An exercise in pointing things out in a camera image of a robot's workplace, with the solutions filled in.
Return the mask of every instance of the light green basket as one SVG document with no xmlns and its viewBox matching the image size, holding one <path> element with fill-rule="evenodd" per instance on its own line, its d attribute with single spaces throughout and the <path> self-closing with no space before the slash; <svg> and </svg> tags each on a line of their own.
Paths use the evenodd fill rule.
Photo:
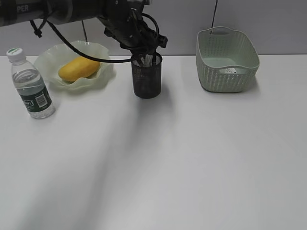
<svg viewBox="0 0 307 230">
<path fill-rule="evenodd" d="M 196 64 L 205 90 L 242 92 L 255 77 L 260 62 L 243 32 L 215 27 L 198 33 Z"/>
</svg>

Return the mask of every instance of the water bottle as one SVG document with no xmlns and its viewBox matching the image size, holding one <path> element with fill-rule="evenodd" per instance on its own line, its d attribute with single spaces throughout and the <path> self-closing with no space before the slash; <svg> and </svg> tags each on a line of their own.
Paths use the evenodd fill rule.
<svg viewBox="0 0 307 230">
<path fill-rule="evenodd" d="M 55 107 L 44 80 L 38 70 L 27 61 L 24 51 L 21 48 L 14 48 L 6 55 L 12 63 L 15 88 L 31 117 L 43 119 L 53 115 Z"/>
</svg>

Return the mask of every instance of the wall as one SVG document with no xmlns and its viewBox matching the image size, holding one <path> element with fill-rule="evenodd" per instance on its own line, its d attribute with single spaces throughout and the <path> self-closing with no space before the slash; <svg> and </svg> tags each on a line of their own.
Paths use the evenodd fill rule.
<svg viewBox="0 0 307 230">
<path fill-rule="evenodd" d="M 220 0 L 215 25 L 245 32 L 260 54 L 307 54 L 306 0 Z"/>
<path fill-rule="evenodd" d="M 195 54 L 197 32 L 211 26 L 215 0 L 153 0 L 146 13 L 159 23 L 167 35 L 164 55 Z M 245 32 L 260 54 L 307 54 L 307 1 L 305 0 L 219 0 L 215 25 L 225 25 Z M 118 42 L 104 35 L 97 19 L 85 21 L 89 41 L 99 42 L 112 55 L 128 55 Z M 80 22 L 58 26 L 69 41 L 84 40 Z M 38 55 L 61 43 L 48 25 L 43 38 L 33 34 L 29 22 L 0 28 L 0 56 L 11 47 L 20 46 L 28 55 Z"/>
</svg>

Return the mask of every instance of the mango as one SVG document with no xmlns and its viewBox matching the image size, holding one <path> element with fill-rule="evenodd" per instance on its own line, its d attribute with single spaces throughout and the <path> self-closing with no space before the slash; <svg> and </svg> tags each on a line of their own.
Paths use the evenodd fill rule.
<svg viewBox="0 0 307 230">
<path fill-rule="evenodd" d="M 100 62 L 84 57 L 77 57 L 59 70 L 59 77 L 65 81 L 75 82 L 79 78 L 88 78 L 97 72 Z"/>
</svg>

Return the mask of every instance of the white wavy plate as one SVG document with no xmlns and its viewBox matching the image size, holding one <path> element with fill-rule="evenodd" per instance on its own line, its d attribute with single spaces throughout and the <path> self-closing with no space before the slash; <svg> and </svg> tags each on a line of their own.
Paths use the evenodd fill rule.
<svg viewBox="0 0 307 230">
<path fill-rule="evenodd" d="M 75 41 L 71 43 L 78 50 L 95 58 L 110 59 L 109 50 L 98 43 Z M 113 65 L 101 63 L 99 70 L 89 78 L 80 78 L 70 83 L 59 77 L 59 70 L 79 55 L 73 52 L 65 44 L 57 45 L 41 54 L 34 63 L 34 66 L 41 73 L 44 80 L 53 83 L 55 86 L 70 90 L 78 90 L 93 86 L 98 80 L 109 81 L 114 77 Z"/>
</svg>

